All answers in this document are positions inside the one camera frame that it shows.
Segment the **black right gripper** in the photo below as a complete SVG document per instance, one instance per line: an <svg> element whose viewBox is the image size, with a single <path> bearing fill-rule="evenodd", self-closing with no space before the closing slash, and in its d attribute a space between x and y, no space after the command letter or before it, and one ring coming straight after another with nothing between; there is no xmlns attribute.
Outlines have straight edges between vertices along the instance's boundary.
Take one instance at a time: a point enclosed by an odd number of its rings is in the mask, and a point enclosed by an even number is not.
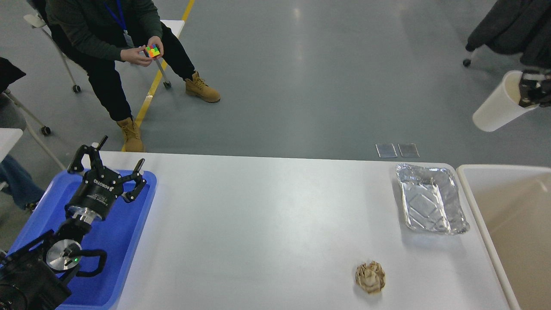
<svg viewBox="0 0 551 310"><path fill-rule="evenodd" d="M551 74L545 75L535 70L523 70L518 82L520 99L518 105L522 108L539 105L540 107L551 106Z"/></svg>

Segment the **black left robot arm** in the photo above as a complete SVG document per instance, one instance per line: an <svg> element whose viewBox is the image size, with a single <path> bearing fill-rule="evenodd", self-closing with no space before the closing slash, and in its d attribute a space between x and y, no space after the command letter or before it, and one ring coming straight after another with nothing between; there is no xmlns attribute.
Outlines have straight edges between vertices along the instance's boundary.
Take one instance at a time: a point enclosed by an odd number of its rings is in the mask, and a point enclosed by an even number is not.
<svg viewBox="0 0 551 310"><path fill-rule="evenodd" d="M95 277L108 262L104 248L83 247L95 222L105 221L118 199L134 202L147 181L140 159L128 175L102 162L99 145L77 149L65 175L81 182L63 206L65 219L56 231L47 230L17 251L1 258L3 310L54 310L71 296L69 283L76 277Z"/></svg>

